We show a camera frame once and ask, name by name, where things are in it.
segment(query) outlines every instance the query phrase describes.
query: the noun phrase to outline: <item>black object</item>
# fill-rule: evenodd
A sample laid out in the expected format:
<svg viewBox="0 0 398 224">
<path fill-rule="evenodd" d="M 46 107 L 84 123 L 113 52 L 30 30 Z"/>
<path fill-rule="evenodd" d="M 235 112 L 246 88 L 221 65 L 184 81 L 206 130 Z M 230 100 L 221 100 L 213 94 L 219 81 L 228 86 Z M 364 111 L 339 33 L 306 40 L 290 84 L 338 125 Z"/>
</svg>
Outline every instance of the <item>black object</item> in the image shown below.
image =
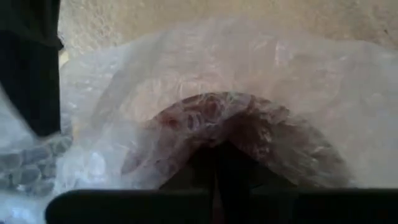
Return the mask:
<svg viewBox="0 0 398 224">
<path fill-rule="evenodd" d="M 0 83 L 40 137 L 60 130 L 60 0 L 0 2 Z"/>
<path fill-rule="evenodd" d="M 398 222 L 396 190 L 298 189 L 226 142 L 201 149 L 159 191 L 61 195 L 47 223 L 211 223 L 215 176 L 226 223 Z"/>
</svg>

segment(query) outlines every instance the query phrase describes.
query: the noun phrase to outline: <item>dark fabric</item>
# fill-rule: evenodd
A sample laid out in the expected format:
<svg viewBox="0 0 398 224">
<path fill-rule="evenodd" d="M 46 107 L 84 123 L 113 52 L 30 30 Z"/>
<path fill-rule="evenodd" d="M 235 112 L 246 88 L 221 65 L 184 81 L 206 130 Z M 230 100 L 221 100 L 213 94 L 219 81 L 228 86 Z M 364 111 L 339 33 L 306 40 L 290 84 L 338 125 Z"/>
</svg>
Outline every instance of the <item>dark fabric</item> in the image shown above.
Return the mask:
<svg viewBox="0 0 398 224">
<path fill-rule="evenodd" d="M 60 0 L 0 1 L 0 83 L 40 137 L 60 130 Z"/>
</svg>

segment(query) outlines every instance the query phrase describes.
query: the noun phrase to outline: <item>black cloth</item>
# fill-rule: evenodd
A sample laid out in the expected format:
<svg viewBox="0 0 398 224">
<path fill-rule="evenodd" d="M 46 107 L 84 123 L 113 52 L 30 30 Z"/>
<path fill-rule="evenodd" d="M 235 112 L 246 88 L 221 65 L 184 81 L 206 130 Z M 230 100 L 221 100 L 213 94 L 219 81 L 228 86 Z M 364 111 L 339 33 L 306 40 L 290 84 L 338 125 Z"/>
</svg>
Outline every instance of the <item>black cloth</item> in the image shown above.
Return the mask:
<svg viewBox="0 0 398 224">
<path fill-rule="evenodd" d="M 0 1 L 0 83 L 40 137 L 60 130 L 60 0 Z"/>
</svg>

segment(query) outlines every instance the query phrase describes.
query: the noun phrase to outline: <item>bubble wrap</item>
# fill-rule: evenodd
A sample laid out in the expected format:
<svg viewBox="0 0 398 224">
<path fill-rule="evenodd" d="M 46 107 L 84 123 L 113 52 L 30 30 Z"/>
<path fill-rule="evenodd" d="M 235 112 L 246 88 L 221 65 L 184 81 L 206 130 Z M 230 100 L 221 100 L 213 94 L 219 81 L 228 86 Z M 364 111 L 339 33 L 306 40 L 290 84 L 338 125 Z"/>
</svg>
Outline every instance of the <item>bubble wrap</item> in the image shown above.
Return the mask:
<svg viewBox="0 0 398 224">
<path fill-rule="evenodd" d="M 225 140 L 298 186 L 396 187 L 397 65 L 374 44 L 242 19 L 71 60 L 62 99 L 80 129 L 58 190 L 156 189 Z"/>
<path fill-rule="evenodd" d="M 267 19 L 330 39 L 396 48 L 397 8 L 394 0 L 64 0 L 59 31 L 70 57 L 210 16 Z"/>
</svg>

